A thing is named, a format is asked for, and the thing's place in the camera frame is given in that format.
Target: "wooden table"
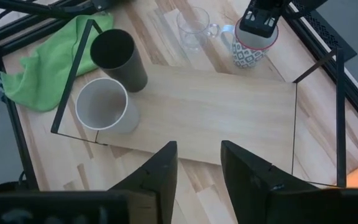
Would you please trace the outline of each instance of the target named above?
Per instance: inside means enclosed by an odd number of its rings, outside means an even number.
[[[145,63],[215,70],[254,78],[292,82],[315,59],[288,24],[280,19],[279,36],[268,57],[252,70],[237,68],[219,39],[211,39],[199,54],[189,54],[178,41],[176,15],[190,4],[206,9],[211,22],[234,24],[249,1],[138,0],[115,9],[115,28],[134,37]],[[6,70],[21,70],[40,40],[4,58]],[[307,181],[336,182],[335,84],[322,68],[298,86],[292,174]],[[143,164],[151,154],[71,139],[50,133],[56,110],[36,113],[17,105],[32,165],[41,190],[107,189]],[[346,102],[347,171],[358,167],[358,114]],[[86,132],[77,127],[78,134]],[[221,168],[181,160],[173,223],[234,223]]]

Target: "wooden board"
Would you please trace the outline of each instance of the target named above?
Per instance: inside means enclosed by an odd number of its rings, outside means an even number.
[[[157,152],[178,142],[178,156],[220,164],[230,140],[291,172],[293,83],[188,68],[146,65],[147,86],[131,94],[140,123],[131,134],[100,131],[97,142]]]

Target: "green cloth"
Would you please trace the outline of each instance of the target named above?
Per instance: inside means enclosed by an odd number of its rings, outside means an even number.
[[[12,101],[36,111],[54,109],[62,97],[68,73],[88,19],[94,19],[102,30],[112,29],[111,16],[77,16],[43,44],[30,57],[21,59],[24,71],[1,73],[5,94]],[[96,68],[90,56],[92,41],[98,35],[92,28],[77,75]]]

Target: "black cable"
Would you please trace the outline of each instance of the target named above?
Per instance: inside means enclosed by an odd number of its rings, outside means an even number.
[[[26,2],[35,2],[36,0],[25,0]],[[11,10],[5,10],[5,11],[3,11],[3,12],[1,12],[0,13],[0,20],[4,17],[4,16],[6,16],[6,15],[8,15],[9,13],[11,13],[12,11]]]

